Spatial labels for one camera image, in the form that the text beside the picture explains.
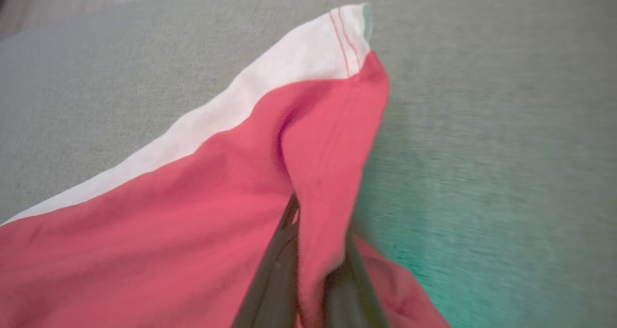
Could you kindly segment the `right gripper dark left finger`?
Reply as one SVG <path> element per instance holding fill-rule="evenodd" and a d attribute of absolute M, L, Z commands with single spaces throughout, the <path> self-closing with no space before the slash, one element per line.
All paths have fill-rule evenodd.
<path fill-rule="evenodd" d="M 300 205 L 295 194 L 269 241 L 234 319 L 234 328 L 294 328 L 297 317 L 297 273 Z"/>

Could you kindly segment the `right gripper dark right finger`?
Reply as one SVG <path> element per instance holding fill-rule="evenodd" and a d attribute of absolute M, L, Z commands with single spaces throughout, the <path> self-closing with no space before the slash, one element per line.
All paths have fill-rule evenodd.
<path fill-rule="evenodd" d="M 388 328 L 389 323 L 353 236 L 344 260 L 327 275 L 322 308 L 327 328 Z"/>

